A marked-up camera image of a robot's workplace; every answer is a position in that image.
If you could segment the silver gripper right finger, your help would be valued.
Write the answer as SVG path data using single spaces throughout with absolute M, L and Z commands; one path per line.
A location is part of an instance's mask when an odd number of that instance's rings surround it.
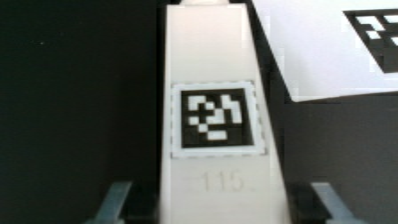
M 287 202 L 293 224 L 362 224 L 328 182 L 291 183 Z

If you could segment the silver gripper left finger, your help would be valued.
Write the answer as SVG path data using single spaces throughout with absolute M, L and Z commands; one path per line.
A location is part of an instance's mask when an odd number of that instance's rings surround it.
M 157 189 L 150 183 L 113 182 L 94 216 L 81 224 L 157 224 Z

